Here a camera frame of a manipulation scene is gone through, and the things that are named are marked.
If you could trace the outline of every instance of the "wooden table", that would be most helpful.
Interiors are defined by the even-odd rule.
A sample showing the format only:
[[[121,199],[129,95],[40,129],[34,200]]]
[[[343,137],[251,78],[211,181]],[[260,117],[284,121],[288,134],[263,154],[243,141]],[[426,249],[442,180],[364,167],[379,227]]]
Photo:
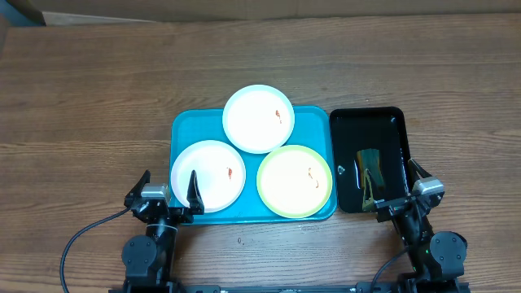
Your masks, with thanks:
[[[149,168],[167,182],[179,112],[272,85],[294,104],[397,106],[413,157],[446,185],[429,216],[469,242],[473,292],[521,291],[521,15],[9,28],[0,60],[0,291],[54,291],[83,226],[117,212]],[[130,215],[80,237],[71,292],[120,286]],[[370,280],[401,249],[390,223],[183,228],[185,284]],[[403,258],[383,279],[410,271]]]

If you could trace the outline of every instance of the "white plate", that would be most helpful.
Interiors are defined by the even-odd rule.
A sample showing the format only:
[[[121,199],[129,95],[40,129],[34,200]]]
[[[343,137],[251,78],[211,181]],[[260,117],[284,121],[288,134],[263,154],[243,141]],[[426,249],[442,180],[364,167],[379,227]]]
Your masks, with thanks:
[[[287,141],[295,125],[295,113],[280,90],[267,85],[250,85],[228,100],[222,125],[237,148],[264,154]]]
[[[283,146],[269,153],[257,173],[260,198],[270,210],[287,218],[318,212],[332,188],[327,162],[305,146]]]
[[[185,207],[192,170],[197,172],[204,212],[217,212],[231,205],[243,191],[246,168],[239,153],[231,146],[207,140],[187,147],[173,163],[170,186]]]

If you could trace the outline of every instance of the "white plate with green rim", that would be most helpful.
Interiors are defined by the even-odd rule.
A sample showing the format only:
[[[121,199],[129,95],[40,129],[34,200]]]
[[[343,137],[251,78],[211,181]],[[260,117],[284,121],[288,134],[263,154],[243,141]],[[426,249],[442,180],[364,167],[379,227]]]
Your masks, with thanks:
[[[279,216],[302,218],[327,202],[333,177],[326,161],[305,146],[283,146],[269,153],[257,172],[264,204]]]

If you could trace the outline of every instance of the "blue tray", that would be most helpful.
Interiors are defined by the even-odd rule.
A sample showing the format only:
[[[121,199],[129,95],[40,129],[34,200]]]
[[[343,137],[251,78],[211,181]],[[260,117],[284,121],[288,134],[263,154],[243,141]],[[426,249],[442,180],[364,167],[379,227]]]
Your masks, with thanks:
[[[307,146],[320,154],[329,164],[333,173],[333,151],[327,114],[316,106],[294,106],[295,128],[287,140],[287,145]],[[223,109],[189,110],[179,114],[172,125],[172,145],[170,151],[170,171],[177,156],[188,146],[203,140],[217,140],[231,144],[222,128]],[[333,190],[326,205],[317,213],[302,219],[287,219],[271,212],[262,202],[256,187],[256,175],[267,154],[253,155],[237,150],[246,165],[246,183],[241,195],[228,208],[195,216],[194,225],[275,223],[288,221],[317,221],[330,217],[336,209],[336,183],[333,176]],[[182,204],[170,193],[172,207]]]

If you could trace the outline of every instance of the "food residue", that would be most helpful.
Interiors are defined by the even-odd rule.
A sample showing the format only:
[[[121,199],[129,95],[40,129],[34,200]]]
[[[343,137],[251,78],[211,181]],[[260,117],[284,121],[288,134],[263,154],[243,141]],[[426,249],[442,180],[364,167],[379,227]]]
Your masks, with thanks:
[[[275,111],[275,115],[278,117],[278,121],[280,121],[280,124],[282,124],[282,120],[280,119],[280,113],[277,111]]]
[[[309,178],[313,179],[313,176],[311,176],[311,168],[308,169],[308,176],[309,176]]]

